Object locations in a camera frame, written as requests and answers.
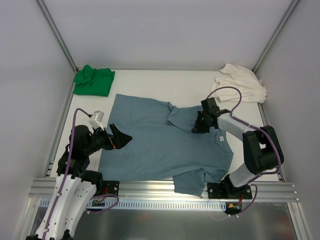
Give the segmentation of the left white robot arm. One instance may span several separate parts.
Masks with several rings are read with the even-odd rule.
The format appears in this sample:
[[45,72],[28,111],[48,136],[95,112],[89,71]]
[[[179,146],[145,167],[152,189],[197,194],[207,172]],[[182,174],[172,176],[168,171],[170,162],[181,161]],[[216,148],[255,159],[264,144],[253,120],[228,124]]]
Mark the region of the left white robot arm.
[[102,173],[88,170],[90,156],[103,150],[118,150],[133,138],[110,124],[90,131],[85,125],[73,126],[69,144],[58,161],[54,191],[47,211],[34,234],[28,240],[72,240],[83,212],[92,198],[110,196]]

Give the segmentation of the blue-grey t-shirt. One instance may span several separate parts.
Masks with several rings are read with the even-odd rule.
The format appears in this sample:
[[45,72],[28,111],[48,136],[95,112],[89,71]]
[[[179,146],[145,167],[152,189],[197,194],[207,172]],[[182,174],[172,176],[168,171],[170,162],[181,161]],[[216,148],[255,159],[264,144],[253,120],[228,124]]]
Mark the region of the blue-grey t-shirt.
[[107,181],[173,178],[176,193],[200,195],[206,182],[218,182],[231,166],[226,132],[192,133],[200,106],[117,94],[109,122],[132,140],[119,150],[103,150],[98,170]]

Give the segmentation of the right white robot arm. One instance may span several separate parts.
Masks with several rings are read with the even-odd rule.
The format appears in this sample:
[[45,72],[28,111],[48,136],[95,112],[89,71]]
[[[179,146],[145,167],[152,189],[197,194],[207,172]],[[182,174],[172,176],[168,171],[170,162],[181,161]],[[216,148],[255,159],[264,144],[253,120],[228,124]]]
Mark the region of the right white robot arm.
[[192,132],[209,133],[212,128],[224,130],[242,142],[244,163],[228,174],[220,183],[207,185],[210,199],[251,199],[249,185],[262,175],[277,174],[284,163],[284,155],[275,129],[257,127],[228,109],[220,109],[211,97],[201,102]]

